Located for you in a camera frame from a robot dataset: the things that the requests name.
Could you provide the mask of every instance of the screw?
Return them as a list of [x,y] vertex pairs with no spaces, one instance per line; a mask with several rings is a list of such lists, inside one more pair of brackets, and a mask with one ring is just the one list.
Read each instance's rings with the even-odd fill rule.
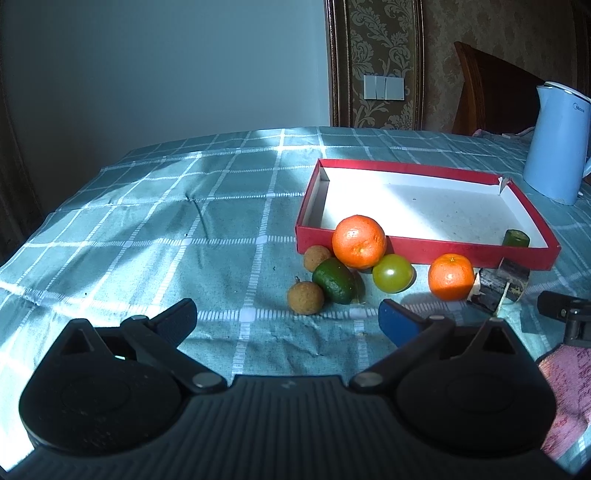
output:
[[201,372],[193,377],[193,383],[199,388],[211,388],[222,382],[222,377],[214,372]]
[[361,372],[355,375],[353,381],[361,388],[371,388],[380,385],[384,378],[376,372]]

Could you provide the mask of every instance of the blue gripper pad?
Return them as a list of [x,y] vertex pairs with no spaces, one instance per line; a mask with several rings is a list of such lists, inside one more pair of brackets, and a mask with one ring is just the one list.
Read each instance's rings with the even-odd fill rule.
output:
[[401,347],[429,327],[432,322],[393,300],[385,299],[379,304],[378,323],[384,335],[397,347]]

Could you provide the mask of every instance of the cherry tomato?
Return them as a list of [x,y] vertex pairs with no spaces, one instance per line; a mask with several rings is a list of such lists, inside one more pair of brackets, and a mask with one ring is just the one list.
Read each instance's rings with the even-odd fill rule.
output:
[[384,255],[372,270],[375,286],[386,293],[398,293],[413,282],[414,269],[400,255]]

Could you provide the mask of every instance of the tangerine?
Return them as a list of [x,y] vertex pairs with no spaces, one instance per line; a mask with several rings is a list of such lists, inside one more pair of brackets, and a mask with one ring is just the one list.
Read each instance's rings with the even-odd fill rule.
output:
[[341,220],[332,237],[335,257],[347,267],[373,267],[386,253],[386,234],[372,218],[353,215]]
[[464,300],[474,285],[472,263],[463,255],[445,254],[429,267],[429,289],[443,301]]

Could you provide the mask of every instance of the avocado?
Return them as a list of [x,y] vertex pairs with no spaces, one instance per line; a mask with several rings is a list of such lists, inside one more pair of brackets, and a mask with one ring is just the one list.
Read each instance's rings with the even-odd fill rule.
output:
[[312,273],[312,281],[335,303],[348,305],[357,297],[355,278],[351,271],[336,257],[324,260]]

